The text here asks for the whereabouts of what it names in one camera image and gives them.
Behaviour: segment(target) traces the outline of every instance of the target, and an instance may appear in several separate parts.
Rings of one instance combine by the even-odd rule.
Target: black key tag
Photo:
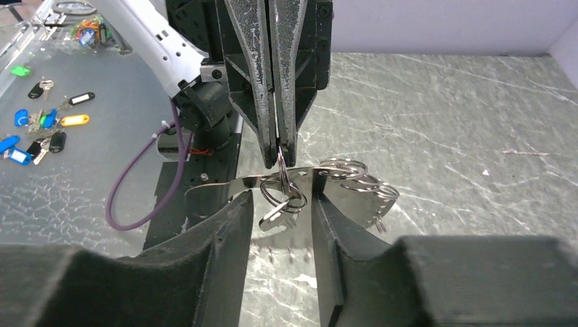
[[[95,94],[92,92],[86,92],[83,94],[79,94],[75,97],[71,97],[70,99],[68,99],[68,104],[71,106],[76,106],[77,104],[83,104],[85,102],[91,101],[92,99],[94,99]]]
[[[44,90],[40,87],[40,82],[36,83],[34,87],[28,92],[28,97],[32,100],[38,99],[44,94]]]
[[[66,133],[63,131],[58,131],[52,135],[50,138],[50,146],[48,150],[51,153],[60,153],[64,150],[64,145],[66,144]]]
[[[34,160],[34,159],[36,159],[36,157],[38,157],[41,150],[42,150],[42,147],[40,146],[40,143],[38,141],[34,141],[30,145],[28,150],[26,150],[26,152],[30,153],[30,155],[32,156],[32,160]]]

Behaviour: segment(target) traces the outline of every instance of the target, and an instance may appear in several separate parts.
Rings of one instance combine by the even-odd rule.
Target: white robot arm
[[[148,0],[91,0],[91,4],[144,59],[173,98],[179,83],[200,75],[204,57],[198,53]]]

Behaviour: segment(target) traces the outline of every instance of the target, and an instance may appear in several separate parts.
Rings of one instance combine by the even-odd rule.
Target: gray marble surface
[[[104,203],[132,152],[170,118],[165,95],[134,55],[57,52],[31,63],[35,79],[51,76],[58,87],[48,105],[26,98],[35,79],[13,81],[0,98],[3,134],[18,132],[10,125],[22,107],[54,106],[84,91],[97,99],[75,109],[92,119],[70,129],[62,154],[38,167],[0,162],[0,243],[138,254],[147,226],[111,230]],[[331,73],[299,134],[298,165],[349,157],[396,186],[388,232],[372,230],[381,239],[547,234],[578,249],[578,92],[553,59],[335,54]],[[248,128],[241,146],[239,176],[267,172]],[[130,175],[120,222],[152,208],[161,162],[150,153]],[[256,222],[267,209],[257,197]],[[287,251],[251,250],[240,326],[318,326],[315,268],[304,251],[294,254],[290,264]]]

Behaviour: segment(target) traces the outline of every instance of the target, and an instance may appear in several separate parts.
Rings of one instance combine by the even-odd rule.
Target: green object
[[[20,77],[26,77],[28,75],[30,75],[30,73],[32,72],[30,70],[30,68],[28,67],[24,67],[24,66],[14,66],[11,70],[11,72],[16,75],[16,76],[20,76]]]

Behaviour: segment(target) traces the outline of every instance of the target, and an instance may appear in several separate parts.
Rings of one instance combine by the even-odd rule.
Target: metal key
[[[32,114],[28,123],[26,134],[34,134],[40,130],[40,118],[44,115],[44,110],[40,109],[37,114]]]
[[[68,111],[71,109],[72,109],[72,105],[68,103],[68,100],[64,101],[60,106],[58,106],[56,108],[56,110],[58,110],[58,111]]]
[[[35,165],[40,164],[44,156],[48,153],[48,148],[50,147],[50,138],[47,138],[44,141],[42,141],[42,143],[40,143],[40,147],[42,147],[40,153],[34,159],[34,161],[32,161]]]
[[[40,88],[44,90],[44,100],[48,100],[48,92],[54,87],[52,80],[43,80],[40,82]]]

